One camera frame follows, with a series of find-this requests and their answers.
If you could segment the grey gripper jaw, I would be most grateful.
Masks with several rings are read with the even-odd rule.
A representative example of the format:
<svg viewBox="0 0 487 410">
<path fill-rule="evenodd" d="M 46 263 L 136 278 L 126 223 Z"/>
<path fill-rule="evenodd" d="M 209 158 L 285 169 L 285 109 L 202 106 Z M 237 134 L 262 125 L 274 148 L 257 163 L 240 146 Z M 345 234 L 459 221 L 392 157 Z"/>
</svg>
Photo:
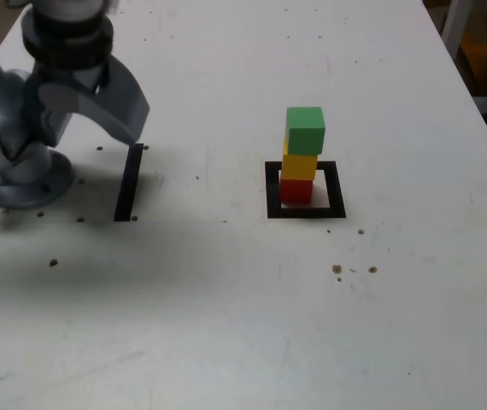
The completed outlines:
<svg viewBox="0 0 487 410">
<path fill-rule="evenodd" d="M 132 73 L 114 57 L 103 70 L 106 82 L 95 93 L 79 95 L 78 113 L 98 124 L 110 137 L 134 145 L 144 129 L 150 106 Z"/>
<path fill-rule="evenodd" d="M 73 114 L 75 96 L 63 88 L 75 81 L 73 73 L 31 73 L 24 84 L 24 116 L 33 136 L 55 148 L 61 141 Z"/>
</svg>

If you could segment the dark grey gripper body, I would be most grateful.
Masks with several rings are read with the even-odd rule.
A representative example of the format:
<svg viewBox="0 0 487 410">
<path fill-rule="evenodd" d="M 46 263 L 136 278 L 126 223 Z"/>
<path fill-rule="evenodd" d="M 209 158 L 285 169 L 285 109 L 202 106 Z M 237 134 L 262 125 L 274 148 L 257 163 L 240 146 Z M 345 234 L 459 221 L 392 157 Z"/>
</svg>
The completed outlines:
<svg viewBox="0 0 487 410">
<path fill-rule="evenodd" d="M 41 92 L 72 91 L 99 92 L 109 85 L 109 59 L 81 70 L 53 68 L 45 63 L 33 64 L 33 75 L 38 78 Z"/>
</svg>

